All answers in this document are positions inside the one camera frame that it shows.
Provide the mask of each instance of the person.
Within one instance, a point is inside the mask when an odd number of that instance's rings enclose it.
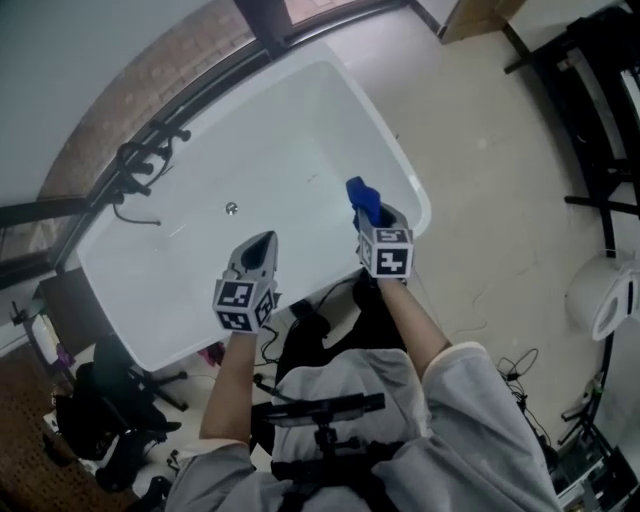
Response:
[[[288,507],[292,481],[255,470],[249,446],[257,336],[234,333],[200,441],[189,447],[165,510],[560,510],[540,446],[486,350],[475,342],[452,346],[398,280],[365,276],[353,294],[362,312],[332,348],[323,348],[329,325],[320,315],[291,330],[276,388],[299,400],[384,394],[384,409],[332,427],[338,440],[401,445],[370,468],[368,481],[381,485],[365,489],[382,490],[387,505],[338,485]],[[255,421],[253,430],[258,436]],[[273,461],[318,459],[315,430],[276,427]]]

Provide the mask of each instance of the wall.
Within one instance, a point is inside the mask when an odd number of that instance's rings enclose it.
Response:
[[[34,200],[102,90],[207,1],[0,1],[0,206]]]
[[[587,16],[612,0],[527,0],[509,22],[530,50],[560,34],[581,16]]]

